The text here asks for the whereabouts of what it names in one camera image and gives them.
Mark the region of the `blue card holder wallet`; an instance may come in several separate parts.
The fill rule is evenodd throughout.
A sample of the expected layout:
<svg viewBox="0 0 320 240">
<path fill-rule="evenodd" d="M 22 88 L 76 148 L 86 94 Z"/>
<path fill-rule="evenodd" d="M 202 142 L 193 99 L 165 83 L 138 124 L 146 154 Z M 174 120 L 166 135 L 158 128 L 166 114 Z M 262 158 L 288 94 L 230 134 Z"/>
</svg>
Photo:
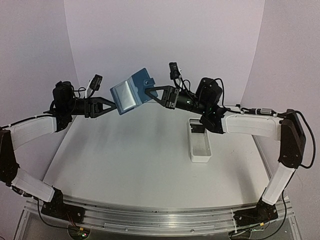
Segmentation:
<svg viewBox="0 0 320 240">
<path fill-rule="evenodd" d="M 154 87 L 155 80 L 150 77 L 146 68 L 142 68 L 128 79 L 112 87 L 110 93 L 119 115 L 149 102 L 152 98 L 145 93 L 145 90 Z"/>
</svg>

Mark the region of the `black VIP card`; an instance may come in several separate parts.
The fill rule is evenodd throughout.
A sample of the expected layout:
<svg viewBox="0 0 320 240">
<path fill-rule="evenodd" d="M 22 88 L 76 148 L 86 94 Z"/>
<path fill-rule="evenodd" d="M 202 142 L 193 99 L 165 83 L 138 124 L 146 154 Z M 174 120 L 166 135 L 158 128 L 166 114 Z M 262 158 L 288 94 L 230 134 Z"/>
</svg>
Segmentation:
<svg viewBox="0 0 320 240">
<path fill-rule="evenodd" d="M 205 127 L 201 123 L 190 123 L 190 130 L 193 134 L 204 134 Z"/>
</svg>

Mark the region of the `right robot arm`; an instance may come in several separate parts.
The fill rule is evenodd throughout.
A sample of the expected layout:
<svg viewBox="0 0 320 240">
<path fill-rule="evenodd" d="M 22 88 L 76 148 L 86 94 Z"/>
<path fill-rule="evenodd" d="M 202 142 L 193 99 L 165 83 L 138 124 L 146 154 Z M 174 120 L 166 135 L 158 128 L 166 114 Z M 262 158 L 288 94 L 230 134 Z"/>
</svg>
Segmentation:
<svg viewBox="0 0 320 240">
<path fill-rule="evenodd" d="M 181 109 L 200 114 L 199 122 L 211 133 L 246 134 L 280 142 L 278 167 L 264 190 L 261 200 L 274 205 L 301 167 L 306 136 L 300 123 L 301 114 L 292 109 L 277 113 L 272 109 L 232 110 L 219 106 L 224 87 L 217 79 L 202 78 L 195 93 L 180 86 L 158 86 L 145 89 L 145 94 L 167 109 Z"/>
</svg>

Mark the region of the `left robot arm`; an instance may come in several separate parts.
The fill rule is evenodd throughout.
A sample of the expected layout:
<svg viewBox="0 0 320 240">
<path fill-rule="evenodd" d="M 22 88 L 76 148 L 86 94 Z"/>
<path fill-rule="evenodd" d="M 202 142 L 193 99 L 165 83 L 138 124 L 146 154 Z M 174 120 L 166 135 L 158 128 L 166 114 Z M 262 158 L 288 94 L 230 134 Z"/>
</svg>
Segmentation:
<svg viewBox="0 0 320 240">
<path fill-rule="evenodd" d="M 49 110 L 0 128 L 0 180 L 20 195 L 27 194 L 48 203 L 48 210 L 57 218 L 67 213 L 67 206 L 58 198 L 59 191 L 34 178 L 21 169 L 15 150 L 45 135 L 65 130 L 73 116 L 95 119 L 116 109 L 116 104 L 103 97 L 94 97 L 102 82 L 100 75 L 89 82 L 85 96 L 76 96 L 70 81 L 59 81 L 52 91 L 53 101 Z"/>
</svg>

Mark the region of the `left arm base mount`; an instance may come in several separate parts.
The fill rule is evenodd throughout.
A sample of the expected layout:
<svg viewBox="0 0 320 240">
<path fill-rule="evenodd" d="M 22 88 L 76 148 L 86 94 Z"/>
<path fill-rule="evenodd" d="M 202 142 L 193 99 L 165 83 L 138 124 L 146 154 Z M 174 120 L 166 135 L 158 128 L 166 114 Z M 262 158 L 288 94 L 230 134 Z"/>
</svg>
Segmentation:
<svg viewBox="0 0 320 240">
<path fill-rule="evenodd" d="M 51 201 L 43 203 L 40 213 L 52 218 L 80 224 L 84 219 L 85 209 L 80 206 L 64 203 L 62 191 L 54 188 Z"/>
</svg>

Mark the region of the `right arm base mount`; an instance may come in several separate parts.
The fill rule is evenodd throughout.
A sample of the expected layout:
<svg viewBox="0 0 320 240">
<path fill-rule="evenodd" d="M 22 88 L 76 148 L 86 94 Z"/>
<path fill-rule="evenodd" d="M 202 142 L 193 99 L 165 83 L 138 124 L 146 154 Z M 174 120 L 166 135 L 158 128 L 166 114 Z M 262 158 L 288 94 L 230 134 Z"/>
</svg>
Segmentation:
<svg viewBox="0 0 320 240">
<path fill-rule="evenodd" d="M 259 199 L 255 207 L 237 210 L 233 216 L 238 227 L 267 223 L 277 218 L 276 205 L 265 203 L 262 198 Z"/>
</svg>

